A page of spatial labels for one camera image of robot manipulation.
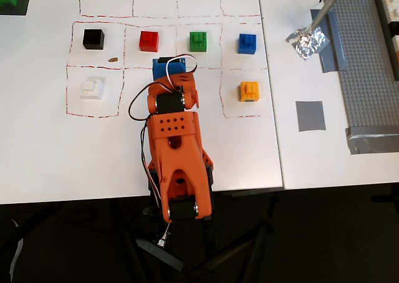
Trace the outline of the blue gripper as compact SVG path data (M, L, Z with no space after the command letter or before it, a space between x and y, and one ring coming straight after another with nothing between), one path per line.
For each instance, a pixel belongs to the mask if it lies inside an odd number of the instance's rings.
M160 57L158 59L153 59L152 72L153 79L158 80L166 76L166 70L170 75L181 74L186 72L186 62L185 58L173 59L168 66L166 63L171 59L171 57Z

